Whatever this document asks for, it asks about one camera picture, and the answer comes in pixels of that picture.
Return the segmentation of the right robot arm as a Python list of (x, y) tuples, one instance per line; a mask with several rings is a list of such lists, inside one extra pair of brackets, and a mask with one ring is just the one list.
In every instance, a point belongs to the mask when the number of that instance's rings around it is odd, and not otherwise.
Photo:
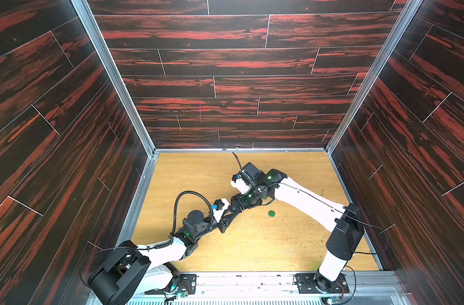
[(243, 169), (232, 177), (231, 185), (240, 192), (230, 201), (233, 214), (258, 207), (265, 198), (278, 199), (310, 216), (331, 233), (326, 242), (326, 256), (313, 279), (318, 290), (330, 292), (364, 236), (364, 227), (358, 220), (359, 209), (353, 204), (345, 207), (328, 200), (275, 169), (266, 174), (257, 168), (251, 172)]

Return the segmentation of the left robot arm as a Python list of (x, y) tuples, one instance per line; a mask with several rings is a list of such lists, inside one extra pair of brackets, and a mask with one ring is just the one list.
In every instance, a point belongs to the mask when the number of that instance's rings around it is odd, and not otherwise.
[(126, 304), (135, 296), (155, 294), (173, 301), (193, 294), (196, 278), (182, 275), (173, 263), (189, 257), (211, 231), (224, 233), (239, 213), (226, 200), (218, 200), (208, 217), (198, 210), (190, 212), (166, 242), (136, 245), (128, 240), (104, 249), (104, 260), (84, 283), (102, 304)]

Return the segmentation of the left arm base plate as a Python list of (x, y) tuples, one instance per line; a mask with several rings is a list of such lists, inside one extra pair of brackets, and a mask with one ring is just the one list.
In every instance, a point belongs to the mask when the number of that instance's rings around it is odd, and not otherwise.
[(196, 292), (197, 274), (180, 273), (175, 274), (171, 281), (161, 289), (155, 288), (146, 291), (145, 295), (168, 294), (176, 297), (194, 295)]

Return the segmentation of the front aluminium rail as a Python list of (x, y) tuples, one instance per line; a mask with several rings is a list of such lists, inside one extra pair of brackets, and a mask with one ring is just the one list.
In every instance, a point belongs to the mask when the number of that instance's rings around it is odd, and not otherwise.
[(332, 294), (307, 286), (308, 273), (201, 272), (180, 274), (171, 293), (129, 297), (127, 304), (412, 304), (392, 271), (345, 271)]

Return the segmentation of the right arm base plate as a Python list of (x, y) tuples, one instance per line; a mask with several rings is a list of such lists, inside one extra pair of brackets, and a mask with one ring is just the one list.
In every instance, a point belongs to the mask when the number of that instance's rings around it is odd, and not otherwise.
[(333, 282), (318, 273), (297, 273), (293, 283), (300, 294), (347, 294), (350, 288), (345, 275), (340, 273)]

